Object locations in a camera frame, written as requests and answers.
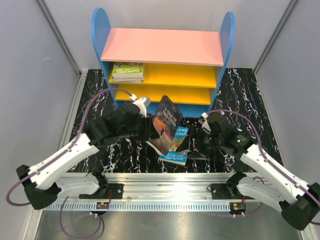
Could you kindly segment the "dark tale two cities book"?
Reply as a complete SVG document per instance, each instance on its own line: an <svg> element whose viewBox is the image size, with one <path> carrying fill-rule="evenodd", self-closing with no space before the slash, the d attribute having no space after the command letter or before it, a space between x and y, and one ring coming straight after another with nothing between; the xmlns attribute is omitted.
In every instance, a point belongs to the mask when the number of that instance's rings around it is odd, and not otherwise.
<svg viewBox="0 0 320 240"><path fill-rule="evenodd" d="M163 95L152 120L159 137L148 142L158 155L165 156L169 152L182 118L183 114L177 106Z"/></svg>

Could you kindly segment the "green storey treehouse book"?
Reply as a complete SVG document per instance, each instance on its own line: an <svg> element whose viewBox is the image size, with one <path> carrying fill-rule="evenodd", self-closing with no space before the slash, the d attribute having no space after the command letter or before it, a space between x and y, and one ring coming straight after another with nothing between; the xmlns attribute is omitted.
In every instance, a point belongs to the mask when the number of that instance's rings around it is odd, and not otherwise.
<svg viewBox="0 0 320 240"><path fill-rule="evenodd" d="M113 78L142 78L144 72L142 62L114 62L111 73Z"/></svg>

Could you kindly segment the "blue back cover book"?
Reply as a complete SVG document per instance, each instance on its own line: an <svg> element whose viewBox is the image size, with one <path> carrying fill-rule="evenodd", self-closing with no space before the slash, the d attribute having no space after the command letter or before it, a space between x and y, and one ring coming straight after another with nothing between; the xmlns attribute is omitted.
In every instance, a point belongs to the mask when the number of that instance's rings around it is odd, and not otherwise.
<svg viewBox="0 0 320 240"><path fill-rule="evenodd" d="M112 77L111 78L115 83L133 83L133 84L141 84L145 79L142 77L128 77L128 78L121 78L121 77Z"/></svg>

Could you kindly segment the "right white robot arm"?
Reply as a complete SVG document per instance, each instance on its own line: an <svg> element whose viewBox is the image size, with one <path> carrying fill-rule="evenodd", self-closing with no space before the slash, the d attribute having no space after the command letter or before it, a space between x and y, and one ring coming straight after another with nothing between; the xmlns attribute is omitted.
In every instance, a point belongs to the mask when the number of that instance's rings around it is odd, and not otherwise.
<svg viewBox="0 0 320 240"><path fill-rule="evenodd" d="M215 149L241 160L261 174L270 185L259 183L245 173L235 173L226 182L233 199L241 195L270 206L281 213L293 228L303 231L320 212L320 185L295 176L279 164L249 135L234 129L226 119L206 119L201 127L190 127L176 149L188 152L190 159L204 159Z"/></svg>

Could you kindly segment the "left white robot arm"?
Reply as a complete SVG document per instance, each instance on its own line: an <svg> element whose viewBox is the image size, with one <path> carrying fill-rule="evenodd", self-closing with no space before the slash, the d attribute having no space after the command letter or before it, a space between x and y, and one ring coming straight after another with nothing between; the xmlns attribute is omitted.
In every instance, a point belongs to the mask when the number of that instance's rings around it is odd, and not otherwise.
<svg viewBox="0 0 320 240"><path fill-rule="evenodd" d="M33 166L18 167L17 175L32 207L41 210L65 197L111 197L108 179L102 173L92 172L72 178L63 178L62 175L83 159L120 139L133 137L146 142L157 139L159 134L153 125L152 115L147 113L150 102L149 98L140 97L125 103L107 116L90 122L83 132L46 160Z"/></svg>

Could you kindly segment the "black marble pattern mat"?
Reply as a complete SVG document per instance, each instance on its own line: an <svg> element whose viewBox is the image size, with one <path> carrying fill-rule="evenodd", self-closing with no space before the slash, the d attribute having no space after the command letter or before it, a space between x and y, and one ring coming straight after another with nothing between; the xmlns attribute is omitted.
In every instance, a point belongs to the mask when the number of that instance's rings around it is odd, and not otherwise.
<svg viewBox="0 0 320 240"><path fill-rule="evenodd" d="M103 89L107 83L101 69L89 69L77 106L70 139L79 130L85 108L91 98ZM108 93L101 95L91 108L87 122L95 117L112 112L115 108ZM253 70L250 68L227 68L223 75L212 109L229 109L246 116L256 128L262 147L278 163L283 165L268 114ZM239 131L248 132L255 138L252 127L231 113L228 121ZM85 158L73 166L71 173L234 173L255 172L242 161L215 150L207 160L187 160L185 166L161 161L159 155L144 142L129 138L121 139L106 149Z"/></svg>

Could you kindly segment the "blue pink yellow bookshelf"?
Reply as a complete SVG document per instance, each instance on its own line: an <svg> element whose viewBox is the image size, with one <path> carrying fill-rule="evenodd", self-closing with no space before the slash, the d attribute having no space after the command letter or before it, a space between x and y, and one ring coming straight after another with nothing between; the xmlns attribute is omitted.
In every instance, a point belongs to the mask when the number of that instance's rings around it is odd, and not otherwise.
<svg viewBox="0 0 320 240"><path fill-rule="evenodd" d="M227 67L236 32L233 12L225 14L219 31L115 28L103 8L94 10L91 39L115 106L129 94L149 97L154 114L168 96L188 118L209 112ZM142 83L116 82L115 62L144 63Z"/></svg>

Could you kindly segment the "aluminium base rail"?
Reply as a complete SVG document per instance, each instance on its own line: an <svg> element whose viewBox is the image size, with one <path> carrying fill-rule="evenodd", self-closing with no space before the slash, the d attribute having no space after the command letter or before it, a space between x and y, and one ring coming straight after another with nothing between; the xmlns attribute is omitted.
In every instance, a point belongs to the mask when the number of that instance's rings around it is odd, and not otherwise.
<svg viewBox="0 0 320 240"><path fill-rule="evenodd" d="M106 173L109 183L123 184L122 201L210 202L207 186L225 183L233 174L220 173Z"/></svg>

